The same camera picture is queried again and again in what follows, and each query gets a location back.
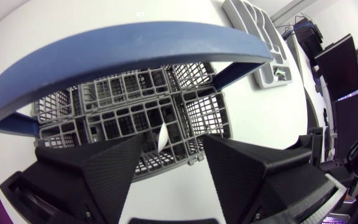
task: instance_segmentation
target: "grid compartment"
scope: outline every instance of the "grid compartment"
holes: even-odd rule
[[[171,92],[194,89],[212,83],[216,74],[210,63],[191,63],[165,67]]]
[[[76,86],[47,95],[32,104],[32,116],[47,124],[81,115],[79,91]]]
[[[64,123],[53,124],[40,128],[37,146],[64,148],[88,144],[83,119],[73,119]]]
[[[169,92],[162,67],[115,74],[80,86],[85,113]]]
[[[213,87],[181,93],[175,97],[175,105],[185,138],[193,139],[206,133],[231,137],[223,95]]]

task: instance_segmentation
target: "dishwasher rack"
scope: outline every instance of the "dishwasher rack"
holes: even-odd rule
[[[164,65],[99,78],[32,104],[36,146],[64,148],[146,135],[134,181],[204,159],[203,135],[230,138],[224,97],[212,86],[210,63]],[[168,143],[157,138],[167,125]]]

